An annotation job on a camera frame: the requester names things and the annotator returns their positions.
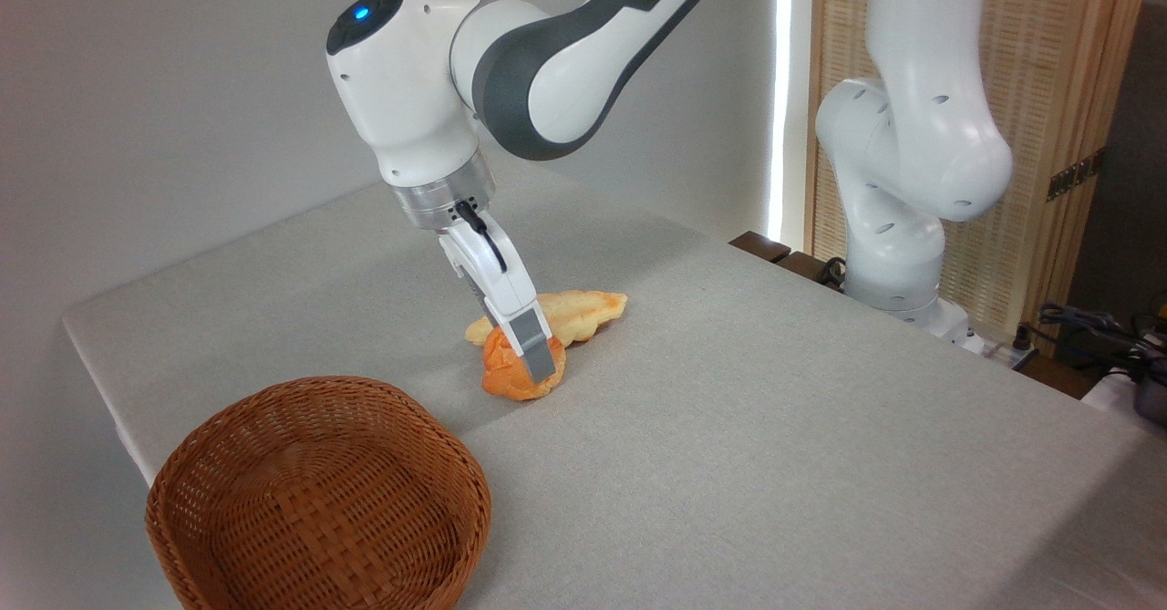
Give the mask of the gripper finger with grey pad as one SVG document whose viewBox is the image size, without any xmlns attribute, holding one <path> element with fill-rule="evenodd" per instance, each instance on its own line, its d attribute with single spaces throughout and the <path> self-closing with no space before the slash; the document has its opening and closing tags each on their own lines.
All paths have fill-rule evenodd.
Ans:
<svg viewBox="0 0 1167 610">
<path fill-rule="evenodd" d="M 501 323 L 513 353 L 520 357 L 532 383 L 543 383 L 557 372 L 557 365 L 548 341 L 552 331 L 543 316 L 540 306 L 530 306 L 520 314 Z"/>
</svg>

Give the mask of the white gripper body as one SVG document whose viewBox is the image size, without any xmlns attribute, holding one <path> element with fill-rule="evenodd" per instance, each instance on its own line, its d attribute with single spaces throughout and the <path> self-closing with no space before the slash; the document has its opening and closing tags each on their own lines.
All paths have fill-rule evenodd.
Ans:
<svg viewBox="0 0 1167 610">
<path fill-rule="evenodd" d="M 538 306 L 536 287 L 522 264 L 520 254 L 497 220 L 478 213 L 485 233 L 457 220 L 439 232 L 439 241 L 460 276 L 469 276 L 483 295 L 485 311 L 499 325 L 530 306 Z"/>
</svg>

